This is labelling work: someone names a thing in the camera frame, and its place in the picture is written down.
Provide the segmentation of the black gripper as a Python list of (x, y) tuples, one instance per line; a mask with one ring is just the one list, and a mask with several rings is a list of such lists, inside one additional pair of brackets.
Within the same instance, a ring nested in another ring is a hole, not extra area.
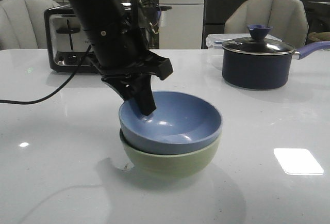
[(123, 50), (109, 50), (104, 54), (93, 52), (88, 54), (87, 59), (102, 75), (104, 84), (124, 101), (135, 99), (145, 116), (156, 109), (151, 76), (164, 80), (173, 73), (170, 59), (149, 50), (136, 54)]

